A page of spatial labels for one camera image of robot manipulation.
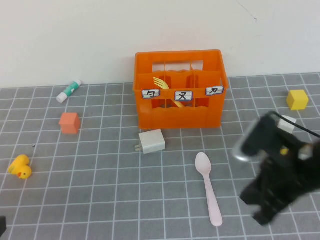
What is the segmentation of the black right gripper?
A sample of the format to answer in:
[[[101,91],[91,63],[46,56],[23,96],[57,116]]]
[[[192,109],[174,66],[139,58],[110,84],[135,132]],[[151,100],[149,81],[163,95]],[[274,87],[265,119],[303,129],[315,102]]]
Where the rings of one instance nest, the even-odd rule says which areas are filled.
[[[240,194],[247,205],[260,208],[253,219],[271,223],[285,208],[310,189],[310,145],[292,134],[281,137],[281,147],[261,164],[259,181],[253,180]]]

